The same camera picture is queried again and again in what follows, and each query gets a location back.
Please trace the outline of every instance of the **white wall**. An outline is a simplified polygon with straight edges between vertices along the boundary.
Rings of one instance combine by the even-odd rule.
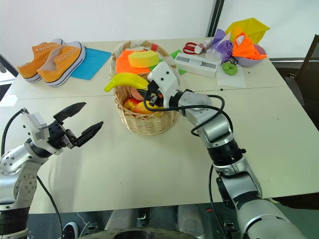
[[[305,57],[319,34],[319,0],[225,0],[218,28],[250,17],[270,27],[260,41],[269,57]]]
[[[204,37],[213,2],[0,0],[0,53],[16,66],[32,59],[31,46],[57,37],[65,41]]]

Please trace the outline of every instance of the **yellow sponge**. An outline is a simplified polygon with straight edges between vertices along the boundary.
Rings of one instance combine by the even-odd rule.
[[[135,51],[128,56],[129,63],[133,67],[147,68],[157,65],[160,61],[159,56],[154,51]]]

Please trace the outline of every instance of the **orange sneaker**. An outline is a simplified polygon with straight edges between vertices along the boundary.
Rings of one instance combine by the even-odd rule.
[[[63,85],[85,58],[85,47],[78,41],[51,51],[47,61],[37,70],[51,87]]]
[[[33,46],[33,60],[21,66],[17,66],[19,73],[28,82],[33,83],[41,80],[41,76],[36,70],[43,66],[52,49],[56,49],[63,44],[65,44],[65,42],[62,39],[57,38],[51,42],[44,42],[37,46]]]

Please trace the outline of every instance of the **yellow container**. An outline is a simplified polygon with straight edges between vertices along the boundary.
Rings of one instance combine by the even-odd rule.
[[[230,40],[234,42],[235,37],[245,32],[253,43],[258,43],[263,38],[265,32],[270,28],[254,17],[242,21],[235,21],[226,29],[225,33],[231,32]]]

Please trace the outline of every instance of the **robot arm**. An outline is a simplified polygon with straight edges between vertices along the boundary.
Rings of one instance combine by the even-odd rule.
[[[150,84],[146,97],[153,94],[156,99],[156,92],[160,91],[163,111],[165,108],[179,110],[194,126],[217,114],[217,110],[204,108],[211,106],[209,96],[178,90],[177,78],[167,63],[159,63],[148,79]],[[186,109],[194,105],[202,107]],[[219,175],[216,182],[223,201],[237,211],[241,236],[250,239],[303,239],[300,231],[276,206],[262,199],[261,186],[243,155],[246,150],[238,147],[229,123],[223,114],[218,114],[197,132]]]
[[[78,113],[85,102],[73,104],[57,113],[47,126],[39,113],[21,115],[23,127],[28,129],[26,143],[2,155],[0,160],[0,236],[2,239],[25,238],[26,221],[37,187],[36,176],[41,165],[52,154],[60,154],[64,147],[80,147],[102,127],[99,122],[76,138],[63,121]]]

